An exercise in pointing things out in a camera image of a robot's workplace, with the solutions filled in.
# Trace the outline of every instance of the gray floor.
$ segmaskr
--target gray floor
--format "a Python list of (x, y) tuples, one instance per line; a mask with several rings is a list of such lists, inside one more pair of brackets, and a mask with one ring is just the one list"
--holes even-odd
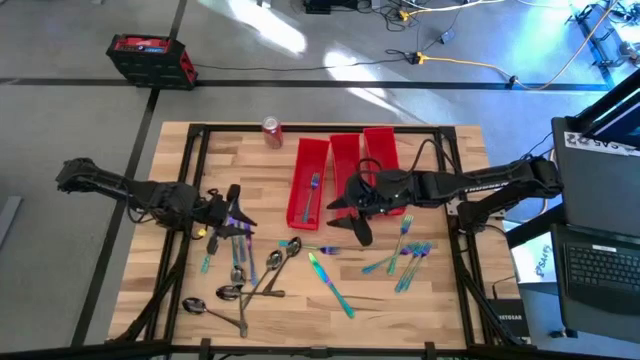
[[(188, 2), (178, 38), (195, 63), (333, 65), (351, 58), (384, 59), (388, 48), (412, 51), (416, 47), (417, 28), (390, 33), (376, 15), (305, 16), (298, 13), (299, 2), (288, 0), (273, 0), (273, 12), (256, 10), (254, 14), (253, 7), (241, 2)], [(453, 2), (442, 0), (434, 6), (446, 4)], [(113, 34), (167, 34), (176, 5), (170, 0), (107, 0), (102, 6), (88, 0), (9, 0), (0, 7), (0, 48), (14, 50), (0, 54), (0, 78), (119, 78), (104, 55)], [(522, 81), (544, 82), (583, 40), (575, 25), (564, 25), (566, 15), (563, 10), (514, 1), (466, 9), (456, 23), (454, 41), (434, 45), (429, 54), (485, 61), (517, 74)], [(453, 16), (425, 16), (420, 42), (433, 41)], [(590, 66), (592, 61), (585, 50), (559, 82), (602, 84), (599, 72)], [(441, 63), (295, 73), (199, 72), (201, 79), (504, 80), (488, 69)], [(123, 172), (148, 94), (148, 90), (129, 87), (0, 86), (0, 202), (11, 194), (25, 198), (0, 249), (0, 352), (69, 344), (113, 203), (95, 194), (62, 194), (53, 179), (63, 160), (78, 156)], [(162, 91), (136, 177), (147, 177), (165, 121), (255, 123), (267, 115), (297, 122), (480, 124), (490, 160), (500, 164), (541, 140), (550, 131), (551, 117), (575, 114), (601, 95), (286, 88)], [(538, 151), (550, 146), (542, 145)], [(539, 206), (539, 201), (532, 200), (509, 216), (526, 219)], [(131, 224), (123, 221), (89, 342), (105, 338), (132, 231)], [(522, 295), (534, 342), (541, 348), (623, 357), (640, 353), (640, 345), (592, 335), (549, 339), (546, 333), (561, 327), (557, 299), (528, 291)]]

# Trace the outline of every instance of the spoon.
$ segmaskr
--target spoon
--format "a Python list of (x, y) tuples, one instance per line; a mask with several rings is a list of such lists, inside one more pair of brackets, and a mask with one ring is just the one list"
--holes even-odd
[[(238, 289), (238, 292), (242, 292), (242, 287), (247, 283), (247, 278), (244, 276), (244, 269), (241, 266), (235, 265), (233, 269), (231, 269), (231, 283), (234, 288)], [(247, 321), (244, 318), (244, 308), (242, 307), (242, 295), (239, 295), (239, 297), (240, 323), (245, 324), (245, 328), (247, 328)], [(240, 337), (247, 337), (247, 332), (243, 332), (242, 329), (240, 329)]]
[[(251, 294), (250, 292), (242, 292), (240, 291), (240, 289), (238, 289), (237, 287), (233, 286), (233, 285), (225, 285), (225, 286), (220, 286), (217, 290), (216, 290), (216, 296), (218, 297), (218, 299), (220, 300), (224, 300), (224, 301), (233, 301), (237, 298), (240, 297), (240, 295), (249, 295)], [(285, 297), (285, 292), (284, 290), (276, 290), (276, 291), (269, 291), (269, 292), (257, 292), (254, 295), (260, 295), (260, 296), (272, 296), (272, 297)]]
[(260, 286), (260, 283), (262, 283), (262, 281), (267, 276), (269, 271), (273, 271), (277, 269), (280, 266), (280, 264), (282, 264), (282, 251), (275, 250), (271, 254), (269, 254), (269, 257), (267, 257), (267, 268), (265, 269), (264, 274), (258, 281), (258, 284), (256, 284), (256, 286), (253, 287), (253, 290), (251, 290), (251, 293), (247, 295), (247, 298), (245, 299), (244, 304), (242, 303), (242, 300), (240, 301), (240, 304), (241, 304), (240, 306), (243, 309), (246, 309), (247, 305), (249, 305), (251, 298), (253, 297), (253, 295), (255, 295), (256, 290), (258, 290), (258, 287)]
[(298, 253), (300, 252), (300, 249), (302, 249), (302, 240), (299, 237), (296, 236), (293, 239), (289, 240), (289, 243), (287, 243), (287, 248), (285, 250), (287, 252), (287, 257), (284, 258), (284, 262), (282, 262), (282, 266), (278, 268), (278, 272), (276, 272), (276, 274), (273, 275), (273, 279), (269, 281), (267, 286), (265, 286), (262, 291), (269, 292), (273, 289), (273, 285), (276, 283), (276, 280), (278, 279), (278, 275), (280, 275), (280, 271), (282, 271), (282, 268), (287, 263), (287, 260), (289, 260), (289, 258), (292, 258), (298, 255)]
[(240, 334), (243, 333), (246, 336), (247, 333), (247, 324), (242, 323), (238, 320), (226, 317), (220, 313), (207, 309), (207, 305), (204, 303), (204, 300), (198, 298), (186, 298), (182, 300), (182, 307), (190, 314), (200, 315), (202, 313), (208, 312), (209, 314), (219, 317), (220, 319), (235, 325), (238, 329), (240, 329)]

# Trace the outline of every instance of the black metal frame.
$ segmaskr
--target black metal frame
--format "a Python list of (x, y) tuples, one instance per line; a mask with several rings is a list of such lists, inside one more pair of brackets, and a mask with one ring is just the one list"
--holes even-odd
[[(285, 132), (307, 133), (361, 133), (366, 126), (357, 125), (284, 125)], [(260, 125), (215, 125), (215, 124), (191, 124), (187, 132), (182, 163), (178, 174), (178, 181), (186, 181), (190, 168), (191, 156), (195, 143), (200, 137), (200, 146), (193, 177), (193, 185), (199, 188), (204, 173), (204, 164), (207, 149), (212, 132), (256, 132), (261, 131)], [(424, 134), (434, 136), (438, 145), (443, 144), (443, 139), (449, 144), (449, 151), (454, 165), (461, 167), (460, 153), (458, 151), (455, 128), (453, 127), (428, 127), (428, 126), (401, 126), (395, 128), (396, 133)], [(438, 169), (446, 171), (447, 166), (444, 155), (436, 152)], [(471, 359), (603, 359), (591, 355), (567, 354), (558, 352), (540, 351), (532, 346), (512, 346), (509, 338), (505, 337), (504, 325), (500, 322), (495, 312), (491, 309), (482, 285), (482, 270), (475, 243), (475, 236), (467, 234), (467, 251), (471, 271), (466, 269), (460, 252), (457, 228), (457, 216), (447, 215), (449, 239), (451, 243), (452, 261), (456, 277), (456, 286), (462, 326), (467, 348), (460, 350), (438, 350), (434, 343), (426, 342), (423, 349), (367, 349), (367, 348), (329, 348), (329, 347), (263, 347), (263, 346), (212, 346), (211, 339), (202, 339), (200, 345), (178, 346), (172, 345), (178, 304), (184, 279), (187, 255), (191, 238), (183, 234), (180, 241), (177, 258), (170, 267), (171, 253), (176, 233), (167, 231), (158, 266), (158, 278), (151, 300), (142, 310), (140, 315), (132, 322), (130, 327), (121, 336), (109, 340), (102, 345), (76, 346), (70, 348), (47, 349), (37, 351), (0, 354), (0, 359), (134, 359), (146, 358), (157, 355), (170, 355), (172, 353), (199, 353), (200, 359), (209, 360), (215, 354), (268, 354), (268, 355), (303, 355), (311, 358), (328, 358), (336, 355), (343, 356), (420, 356), (423, 359), (435, 360), (437, 357), (459, 357)], [(162, 339), (154, 340), (159, 316), (160, 303), (169, 289), (173, 287), (167, 322)], [(476, 344), (473, 334), (471, 312), (467, 291), (478, 303), (480, 319), (483, 328), (484, 342), (487, 345)], [(145, 330), (144, 341), (136, 341)], [(495, 345), (495, 339), (499, 339), (502, 346)]]

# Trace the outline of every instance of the laptop keyboard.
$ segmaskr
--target laptop keyboard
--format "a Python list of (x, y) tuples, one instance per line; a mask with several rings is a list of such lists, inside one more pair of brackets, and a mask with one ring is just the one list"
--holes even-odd
[(566, 250), (570, 282), (640, 294), (640, 252), (571, 243)]

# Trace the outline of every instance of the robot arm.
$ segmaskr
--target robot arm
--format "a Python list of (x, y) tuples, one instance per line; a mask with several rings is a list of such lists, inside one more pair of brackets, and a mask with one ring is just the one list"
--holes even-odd
[(436, 208), (461, 193), (500, 189), (480, 201), (464, 201), (457, 206), (460, 228), (479, 232), (484, 230), (489, 216), (497, 211), (511, 209), (529, 197), (553, 198), (562, 191), (555, 164), (540, 156), (457, 174), (380, 171), (374, 174), (375, 186), (367, 183), (361, 173), (359, 171), (347, 181), (345, 194), (327, 208), (357, 209), (358, 217), (333, 220), (329, 225), (354, 230), (363, 245), (369, 245), (373, 240), (366, 219), (399, 207)]
[(67, 193), (97, 192), (115, 200), (125, 201), (129, 209), (155, 219), (156, 224), (176, 230), (190, 231), (193, 221), (211, 226), (218, 236), (247, 235), (251, 231), (226, 226), (228, 217), (256, 226), (236, 206), (240, 186), (232, 185), (226, 201), (217, 190), (209, 190), (210, 199), (200, 196), (193, 186), (181, 182), (135, 181), (102, 170), (91, 159), (77, 158), (64, 162), (56, 177), (58, 189)]

